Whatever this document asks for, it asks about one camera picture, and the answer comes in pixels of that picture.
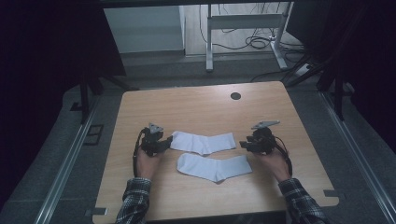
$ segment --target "plaid sleeve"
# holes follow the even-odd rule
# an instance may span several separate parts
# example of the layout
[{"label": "plaid sleeve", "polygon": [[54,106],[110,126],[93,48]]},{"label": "plaid sleeve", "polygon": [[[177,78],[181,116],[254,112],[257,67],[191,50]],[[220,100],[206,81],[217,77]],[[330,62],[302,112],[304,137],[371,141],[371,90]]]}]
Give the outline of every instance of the plaid sleeve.
[{"label": "plaid sleeve", "polygon": [[317,202],[305,191],[298,179],[292,178],[279,183],[280,191],[293,223],[325,224],[329,223]]},{"label": "plaid sleeve", "polygon": [[145,224],[145,214],[149,210],[151,181],[136,177],[128,180],[122,196],[123,204],[117,215],[117,224]]}]

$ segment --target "black cable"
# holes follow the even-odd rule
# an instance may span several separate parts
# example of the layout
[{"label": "black cable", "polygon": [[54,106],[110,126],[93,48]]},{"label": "black cable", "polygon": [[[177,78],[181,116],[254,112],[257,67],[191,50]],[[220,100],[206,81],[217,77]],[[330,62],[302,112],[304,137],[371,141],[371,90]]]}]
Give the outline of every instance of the black cable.
[{"label": "black cable", "polygon": [[287,83],[290,79],[290,77],[295,73],[295,71],[304,63],[308,62],[308,60],[311,58],[311,55],[305,54],[291,69],[290,71],[285,74],[279,81],[282,82],[283,84]]},{"label": "black cable", "polygon": [[268,76],[268,75],[278,74],[278,73],[285,73],[285,72],[289,72],[289,70],[291,70],[291,69],[288,69],[288,70],[285,70],[285,71],[277,71],[277,72],[269,72],[269,73],[259,74],[259,75],[255,76],[254,78],[252,78],[252,79],[250,80],[250,82],[253,82],[254,79],[256,79],[256,78],[258,78],[258,77],[263,77],[263,76]]},{"label": "black cable", "polygon": [[289,54],[304,54],[304,52],[286,52],[285,53],[285,59],[286,60],[288,60],[289,62],[291,62],[291,63],[298,63],[299,61],[293,61],[293,60],[291,60],[289,57],[288,57],[288,55]]},{"label": "black cable", "polygon": [[265,9],[265,3],[262,5],[262,12],[261,12],[261,14],[264,12],[264,9]]},{"label": "black cable", "polygon": [[[202,39],[207,43],[206,39],[204,38],[204,33],[203,33],[203,31],[202,31],[201,19],[202,19],[202,18],[201,18],[201,5],[200,5],[200,6],[199,6],[199,28],[200,28],[200,31],[201,31]],[[250,45],[250,43],[247,43],[245,46],[240,47],[240,48],[230,48],[230,47],[223,46],[223,45],[221,45],[221,44],[212,44],[212,45],[214,45],[214,46],[219,46],[219,47],[226,48],[226,49],[244,49],[244,48],[248,47],[248,46]]]},{"label": "black cable", "polygon": [[309,51],[306,49],[290,49],[286,48],[285,46],[279,45],[279,47],[285,52],[298,52],[298,53],[308,53]]},{"label": "black cable", "polygon": [[140,137],[142,136],[144,129],[142,129],[142,131],[140,131],[140,134],[137,136],[137,141],[136,144],[134,145],[134,177],[138,177],[137,176],[137,150],[139,149],[139,144],[140,144]]},{"label": "black cable", "polygon": [[280,153],[283,156],[283,159],[285,159],[285,162],[289,167],[289,174],[290,174],[290,176],[292,176],[293,175],[293,166],[291,164],[291,159],[289,158],[289,152],[286,149],[285,143],[283,143],[282,139],[280,139],[278,137],[276,137],[276,139],[278,139],[282,143],[283,148],[280,147],[277,142],[275,142],[275,147],[280,151]]},{"label": "black cable", "polygon": [[256,3],[256,6],[254,6],[254,8],[259,8],[259,3]]},{"label": "black cable", "polygon": [[284,44],[284,45],[290,45],[290,46],[298,46],[298,47],[304,47],[304,45],[303,44],[289,44],[289,43],[283,43],[283,42],[279,42],[279,43],[281,43],[281,44]]},{"label": "black cable", "polygon": [[[268,38],[265,38],[265,37],[260,37],[260,36],[253,35],[253,36],[250,36],[250,37],[246,38],[245,43],[250,45],[254,49],[265,49],[270,44],[270,40]],[[257,46],[254,45],[255,43],[261,43],[261,44],[263,44],[263,46],[257,47]]]},{"label": "black cable", "polygon": [[268,28],[271,31],[272,37],[275,37],[275,29],[274,28]]},{"label": "black cable", "polygon": [[265,14],[268,13],[268,8],[270,8],[271,3],[268,4],[267,10],[265,11]]},{"label": "black cable", "polygon": [[277,4],[276,13],[279,10],[280,2]]},{"label": "black cable", "polygon": [[[224,10],[227,12],[227,15],[228,15],[229,13],[228,13],[227,9],[225,9],[224,5],[225,5],[225,4],[223,4],[223,8],[224,8]],[[218,7],[219,7],[219,15],[221,16],[220,4],[218,4]],[[235,30],[237,30],[237,29],[232,29],[232,30],[229,30],[229,31],[224,31],[223,29],[221,29],[221,31],[222,31],[224,34],[228,34],[228,33],[233,32],[233,31],[235,31]]]}]

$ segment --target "wall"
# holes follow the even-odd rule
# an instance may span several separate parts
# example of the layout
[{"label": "wall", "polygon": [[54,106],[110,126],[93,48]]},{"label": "wall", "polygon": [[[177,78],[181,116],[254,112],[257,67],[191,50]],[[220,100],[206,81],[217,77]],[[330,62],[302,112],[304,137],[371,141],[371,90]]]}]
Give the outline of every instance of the wall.
[{"label": "wall", "polygon": [[120,53],[183,50],[183,7],[106,8]]}]

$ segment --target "hand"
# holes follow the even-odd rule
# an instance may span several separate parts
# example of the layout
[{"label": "hand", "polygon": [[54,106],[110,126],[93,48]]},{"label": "hand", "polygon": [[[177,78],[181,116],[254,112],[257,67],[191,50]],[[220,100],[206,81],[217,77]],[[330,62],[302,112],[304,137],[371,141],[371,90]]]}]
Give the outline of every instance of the hand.
[{"label": "hand", "polygon": [[253,154],[265,168],[271,171],[278,183],[291,178],[289,167],[279,150],[274,149],[268,155],[262,155],[260,153]]},{"label": "hand", "polygon": [[157,153],[155,156],[150,157],[142,150],[142,148],[139,148],[137,150],[136,163],[137,176],[152,179],[162,157],[163,153]]}]

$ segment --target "wooden table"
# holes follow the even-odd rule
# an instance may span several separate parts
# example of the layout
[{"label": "wooden table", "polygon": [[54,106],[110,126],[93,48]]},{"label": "wooden table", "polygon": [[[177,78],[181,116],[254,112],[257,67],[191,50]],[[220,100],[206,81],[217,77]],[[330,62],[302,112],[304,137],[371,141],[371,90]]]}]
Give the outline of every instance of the wooden table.
[{"label": "wooden table", "polygon": [[[239,92],[241,99],[233,100],[233,92]],[[147,220],[285,210],[276,181],[239,146],[252,134],[254,124],[278,119],[280,123],[270,128],[290,152],[294,177],[319,205],[337,205],[338,198],[324,195],[323,190],[333,189],[332,183],[282,83],[187,87],[124,93],[96,203],[107,208],[107,215],[93,216],[93,222],[114,223],[126,182],[133,177],[134,143],[149,122],[164,128],[164,138],[174,131],[206,136],[231,132],[236,149],[208,158],[247,155],[253,172],[216,184],[178,172],[177,159],[184,152],[168,149],[153,178]]]}]

